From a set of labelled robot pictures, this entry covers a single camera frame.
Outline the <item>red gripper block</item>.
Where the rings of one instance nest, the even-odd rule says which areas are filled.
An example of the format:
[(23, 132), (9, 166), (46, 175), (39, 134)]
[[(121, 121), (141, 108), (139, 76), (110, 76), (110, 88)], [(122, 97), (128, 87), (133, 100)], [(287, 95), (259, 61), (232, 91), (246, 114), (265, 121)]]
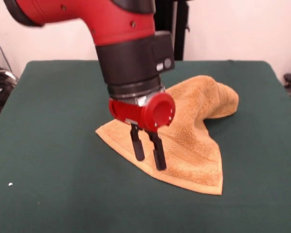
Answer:
[(151, 96), (143, 97), (143, 100), (141, 105), (109, 100), (109, 109), (115, 119), (131, 123), (130, 136), (137, 161), (145, 159), (143, 145), (139, 138), (139, 128), (141, 128), (147, 130), (146, 133), (153, 143), (156, 169), (166, 170), (162, 140), (156, 131), (162, 126), (171, 124), (176, 112), (175, 101), (166, 92), (153, 93)]

